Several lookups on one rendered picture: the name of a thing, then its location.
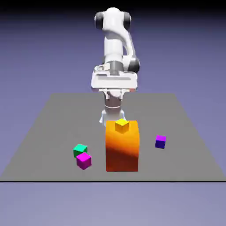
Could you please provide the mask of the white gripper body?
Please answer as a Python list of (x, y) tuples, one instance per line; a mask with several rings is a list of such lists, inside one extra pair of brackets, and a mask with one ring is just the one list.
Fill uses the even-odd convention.
[(119, 71), (119, 75), (111, 75), (110, 71), (93, 71), (91, 88), (102, 90), (136, 90), (138, 76), (134, 72)]

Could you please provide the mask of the small yellow cube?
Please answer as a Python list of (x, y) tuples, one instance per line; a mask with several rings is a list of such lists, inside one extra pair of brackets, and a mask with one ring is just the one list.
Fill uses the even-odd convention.
[(125, 133), (129, 130), (129, 121), (121, 118), (115, 121), (115, 130), (119, 133)]

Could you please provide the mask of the small magenta cube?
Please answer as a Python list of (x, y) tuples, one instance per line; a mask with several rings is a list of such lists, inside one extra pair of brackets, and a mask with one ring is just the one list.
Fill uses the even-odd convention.
[(92, 165), (92, 157), (88, 153), (83, 152), (76, 156), (76, 164), (79, 168), (85, 170)]

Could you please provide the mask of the large orange box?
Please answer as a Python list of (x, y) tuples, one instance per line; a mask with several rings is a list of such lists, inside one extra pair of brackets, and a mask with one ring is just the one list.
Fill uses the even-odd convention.
[(129, 130), (123, 134), (115, 130), (115, 121), (107, 121), (105, 126), (106, 171), (137, 172), (139, 145), (137, 121), (129, 121)]

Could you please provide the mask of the small purple cube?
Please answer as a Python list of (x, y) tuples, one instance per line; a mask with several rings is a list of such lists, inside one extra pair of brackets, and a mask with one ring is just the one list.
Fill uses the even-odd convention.
[(166, 145), (166, 136), (157, 135), (155, 141), (155, 147), (159, 149), (164, 149)]

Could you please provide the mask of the small green cube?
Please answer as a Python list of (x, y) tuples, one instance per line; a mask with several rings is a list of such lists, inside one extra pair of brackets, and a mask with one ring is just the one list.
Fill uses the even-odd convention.
[(88, 150), (88, 146), (87, 145), (83, 145), (83, 144), (77, 144), (74, 148), (73, 148), (73, 155), (74, 158), (76, 158), (78, 155), (86, 152), (87, 153)]

